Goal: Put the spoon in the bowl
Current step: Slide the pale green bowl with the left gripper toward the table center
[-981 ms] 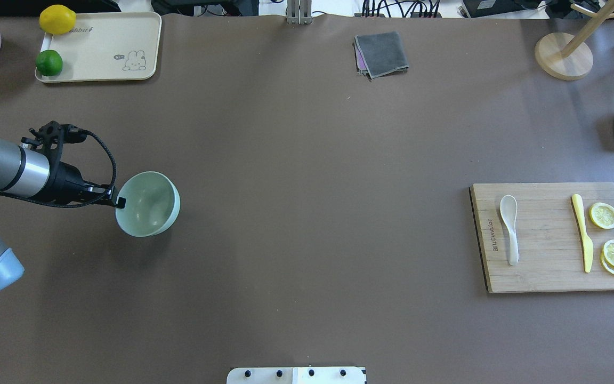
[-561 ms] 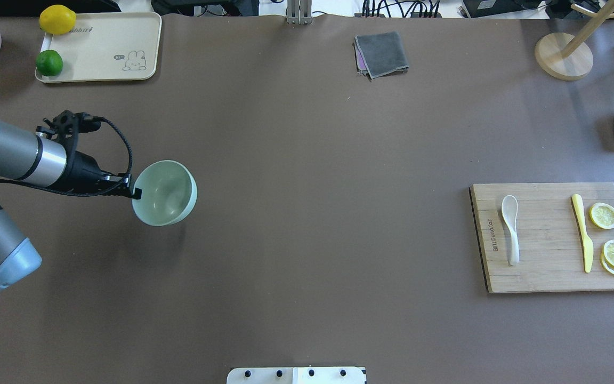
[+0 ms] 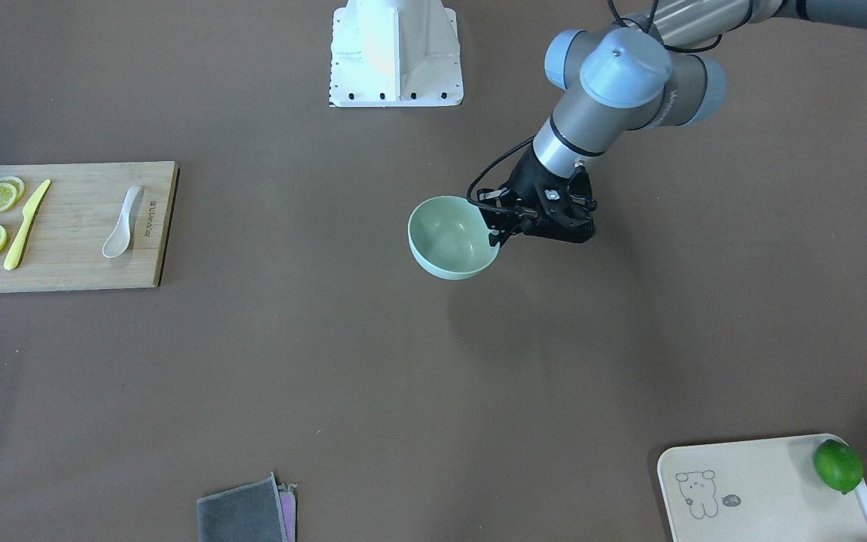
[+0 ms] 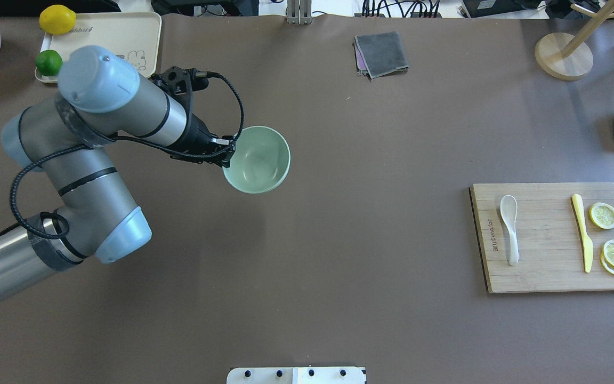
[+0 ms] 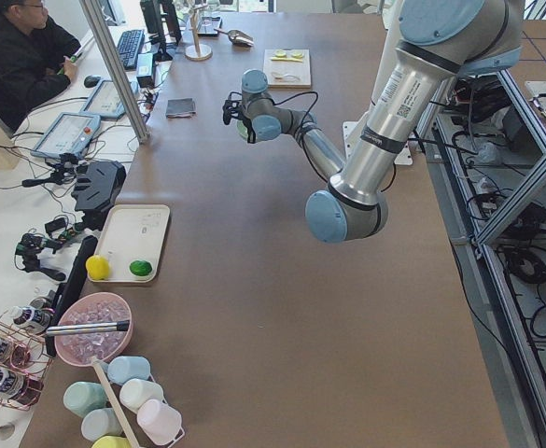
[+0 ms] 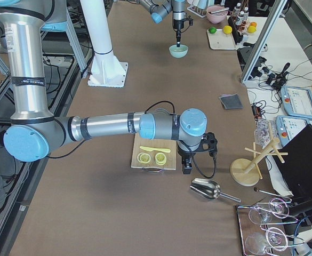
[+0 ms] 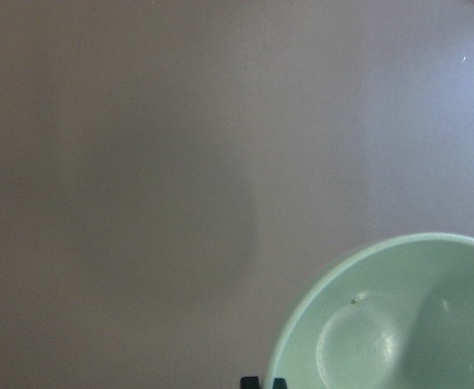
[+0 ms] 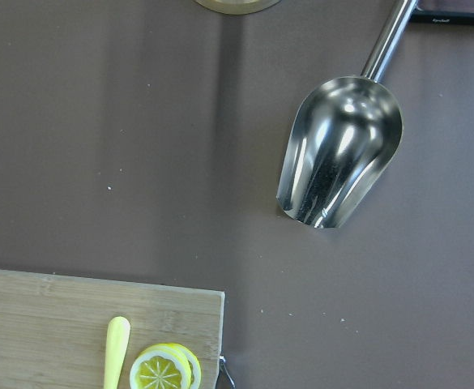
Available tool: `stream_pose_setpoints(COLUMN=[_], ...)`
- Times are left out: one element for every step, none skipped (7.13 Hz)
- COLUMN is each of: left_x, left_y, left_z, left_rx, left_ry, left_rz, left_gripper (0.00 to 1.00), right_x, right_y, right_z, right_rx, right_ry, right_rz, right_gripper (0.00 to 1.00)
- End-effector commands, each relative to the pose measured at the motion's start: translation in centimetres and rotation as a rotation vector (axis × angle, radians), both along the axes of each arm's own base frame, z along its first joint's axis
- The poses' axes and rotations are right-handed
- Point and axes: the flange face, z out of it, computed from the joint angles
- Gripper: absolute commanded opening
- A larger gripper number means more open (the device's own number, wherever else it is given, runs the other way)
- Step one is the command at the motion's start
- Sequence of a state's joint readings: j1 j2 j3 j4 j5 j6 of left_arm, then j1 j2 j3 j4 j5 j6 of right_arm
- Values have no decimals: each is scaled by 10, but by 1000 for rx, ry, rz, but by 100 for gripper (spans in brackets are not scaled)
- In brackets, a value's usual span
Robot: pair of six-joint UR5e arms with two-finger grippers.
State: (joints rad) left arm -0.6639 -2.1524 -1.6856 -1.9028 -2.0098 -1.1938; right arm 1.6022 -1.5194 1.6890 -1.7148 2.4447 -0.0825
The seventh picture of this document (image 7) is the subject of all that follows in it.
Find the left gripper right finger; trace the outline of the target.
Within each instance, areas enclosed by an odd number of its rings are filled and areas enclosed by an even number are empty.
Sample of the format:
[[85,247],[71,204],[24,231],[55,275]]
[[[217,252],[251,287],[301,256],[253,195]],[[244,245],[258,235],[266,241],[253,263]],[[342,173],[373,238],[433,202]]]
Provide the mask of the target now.
[[274,378],[272,389],[287,389],[287,382],[284,378]]

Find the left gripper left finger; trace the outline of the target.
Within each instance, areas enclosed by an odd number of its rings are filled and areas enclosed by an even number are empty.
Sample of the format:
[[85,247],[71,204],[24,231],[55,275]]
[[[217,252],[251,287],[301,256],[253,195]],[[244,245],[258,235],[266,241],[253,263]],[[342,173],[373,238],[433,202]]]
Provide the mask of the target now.
[[240,378],[240,389],[259,389],[258,376],[244,376]]

